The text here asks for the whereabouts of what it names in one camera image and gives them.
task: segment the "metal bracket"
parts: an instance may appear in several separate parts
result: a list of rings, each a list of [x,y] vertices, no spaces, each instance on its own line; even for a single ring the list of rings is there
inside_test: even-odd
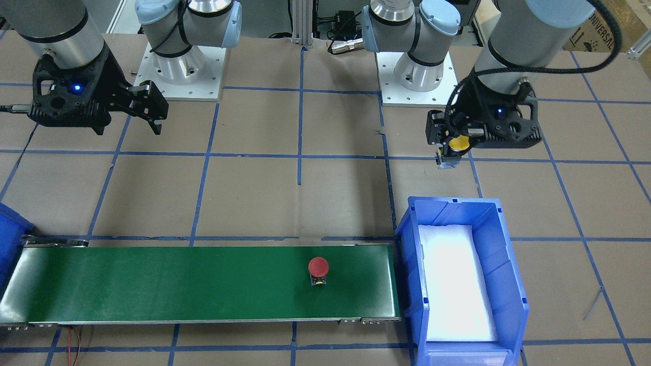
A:
[[[430,92],[416,92],[403,87],[393,73],[404,52],[378,52],[378,78],[382,89],[382,104],[390,107],[445,107],[456,86],[456,74],[450,53],[443,61],[443,79]]]
[[[147,44],[135,77],[136,83],[152,80],[166,100],[219,101],[226,64],[225,48],[199,46],[206,58],[206,70],[199,80],[189,84],[171,84],[163,80],[154,67],[154,58],[149,52],[150,49],[151,46]]]
[[[292,0],[292,43],[312,48],[312,0]]]
[[[87,247],[86,240],[46,238],[43,236],[23,235],[20,244],[24,247]]]
[[[626,57],[637,60],[651,46],[651,29],[637,40],[637,42],[626,52]]]

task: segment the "brown paper floor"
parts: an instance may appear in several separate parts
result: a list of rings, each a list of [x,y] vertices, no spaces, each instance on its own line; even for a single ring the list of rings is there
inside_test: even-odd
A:
[[[106,38],[132,80],[145,37]],[[459,76],[479,51],[452,49]],[[602,56],[564,51],[553,65]],[[0,102],[29,100],[35,62],[3,35]],[[427,109],[380,105],[373,54],[243,38],[221,103],[170,103],[161,136],[120,113],[101,137],[38,127],[15,169],[35,125],[0,115],[0,199],[91,246],[295,246],[390,241],[410,195],[497,197],[531,305],[522,364],[651,365],[651,83],[620,57],[534,86],[544,144],[477,149],[440,171]],[[67,340],[0,331],[0,365],[65,365]],[[82,366],[389,366],[411,350],[403,322],[86,326],[81,343]]]

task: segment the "light blue joint cap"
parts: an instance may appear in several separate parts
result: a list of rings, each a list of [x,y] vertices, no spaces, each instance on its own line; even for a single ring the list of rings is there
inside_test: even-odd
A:
[[[136,0],[135,13],[142,25],[156,23],[178,7],[179,0]]]
[[[368,5],[362,9],[362,39],[364,40],[364,49],[369,52],[380,52],[378,43],[375,41],[373,24],[370,20]]]
[[[422,18],[444,35],[456,36],[461,24],[461,14],[446,0],[422,0]]]
[[[240,33],[242,32],[242,5],[233,1],[233,8],[230,10],[229,24],[224,33],[224,41],[221,43],[222,48],[233,48],[240,43]]]

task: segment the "yellow object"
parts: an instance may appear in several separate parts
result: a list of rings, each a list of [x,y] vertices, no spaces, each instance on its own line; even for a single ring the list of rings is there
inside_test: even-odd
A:
[[[463,151],[470,147],[470,140],[468,136],[461,135],[450,140],[449,146],[454,151]]]

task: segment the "cardboard box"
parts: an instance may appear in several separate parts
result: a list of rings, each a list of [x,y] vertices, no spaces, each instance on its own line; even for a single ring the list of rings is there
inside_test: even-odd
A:
[[[651,0],[603,0],[622,29],[622,52],[627,52],[651,27]],[[615,46],[613,33],[603,18],[595,13],[581,24],[565,43],[567,51],[610,52]],[[651,51],[639,59],[651,77]]]

